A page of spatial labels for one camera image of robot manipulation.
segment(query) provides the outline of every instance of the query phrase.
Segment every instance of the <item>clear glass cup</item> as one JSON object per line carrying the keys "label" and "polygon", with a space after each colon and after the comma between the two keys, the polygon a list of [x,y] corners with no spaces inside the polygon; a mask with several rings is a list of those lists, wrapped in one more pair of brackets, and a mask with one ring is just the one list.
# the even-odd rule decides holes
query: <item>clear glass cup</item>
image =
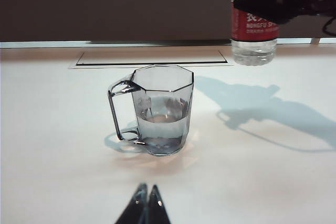
{"label": "clear glass cup", "polygon": [[[113,91],[121,85],[125,87]],[[142,145],[155,156],[178,152],[189,132],[193,88],[194,74],[177,65],[140,68],[111,85],[108,98],[118,138]],[[138,125],[120,130],[112,98],[130,92]],[[124,133],[135,137],[125,139]]]}

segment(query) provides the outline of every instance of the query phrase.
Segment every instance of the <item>plastic water bottle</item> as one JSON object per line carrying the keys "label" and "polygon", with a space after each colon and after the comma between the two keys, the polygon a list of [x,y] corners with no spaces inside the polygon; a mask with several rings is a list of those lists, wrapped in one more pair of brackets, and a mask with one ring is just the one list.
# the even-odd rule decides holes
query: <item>plastic water bottle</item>
{"label": "plastic water bottle", "polygon": [[276,54],[277,40],[245,42],[232,40],[232,54],[241,65],[258,66],[271,62]]}
{"label": "plastic water bottle", "polygon": [[276,54],[279,26],[234,8],[233,1],[232,54],[235,62],[248,66],[271,62]]}

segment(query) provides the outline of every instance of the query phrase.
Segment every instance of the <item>white tabletop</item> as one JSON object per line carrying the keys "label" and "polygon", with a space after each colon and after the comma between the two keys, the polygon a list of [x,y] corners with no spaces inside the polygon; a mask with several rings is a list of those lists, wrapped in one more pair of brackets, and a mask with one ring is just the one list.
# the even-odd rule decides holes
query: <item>white tabletop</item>
{"label": "white tabletop", "polygon": [[79,50],[2,49],[2,223],[113,223],[140,182],[158,185],[172,223],[335,223],[334,46],[188,68],[187,142],[160,158],[118,149],[106,92],[133,69],[68,69]]}

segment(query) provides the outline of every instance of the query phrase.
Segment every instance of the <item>mug handle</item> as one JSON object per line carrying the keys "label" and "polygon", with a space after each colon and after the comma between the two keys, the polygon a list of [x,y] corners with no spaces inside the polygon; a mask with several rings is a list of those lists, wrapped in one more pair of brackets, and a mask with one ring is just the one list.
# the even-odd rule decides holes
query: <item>mug handle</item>
{"label": "mug handle", "polygon": [[[113,92],[113,89],[116,88],[117,86],[120,85],[127,85],[125,88],[117,91],[117,92]],[[134,144],[145,144],[144,142],[142,142],[140,140],[140,133],[138,130],[138,127],[131,127],[128,129],[124,129],[124,130],[120,130],[119,129],[119,125],[118,125],[118,120],[117,120],[117,114],[115,113],[115,108],[114,108],[114,104],[113,104],[113,97],[121,95],[121,94],[127,94],[127,93],[131,93],[134,91],[138,91],[140,90],[140,86],[135,84],[133,81],[131,80],[120,80],[118,82],[116,82],[115,84],[111,85],[109,90],[108,90],[108,98],[109,98],[109,102],[110,102],[110,107],[111,107],[111,112],[112,112],[112,116],[113,116],[113,121],[114,121],[114,127],[115,130],[117,132],[117,136],[119,138],[119,140],[125,140],[127,142],[133,142]],[[133,133],[136,134],[136,137],[131,138],[131,139],[125,139],[122,134],[123,133]]]}

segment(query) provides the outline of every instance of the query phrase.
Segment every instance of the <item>rectangular panel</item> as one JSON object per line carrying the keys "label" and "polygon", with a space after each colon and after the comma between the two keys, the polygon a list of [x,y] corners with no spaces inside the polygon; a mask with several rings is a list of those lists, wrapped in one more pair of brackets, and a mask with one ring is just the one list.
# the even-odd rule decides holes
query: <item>rectangular panel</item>
{"label": "rectangular panel", "polygon": [[155,63],[179,64],[181,66],[228,65],[218,49],[185,47],[113,48],[109,51],[84,51],[73,68],[132,67]]}

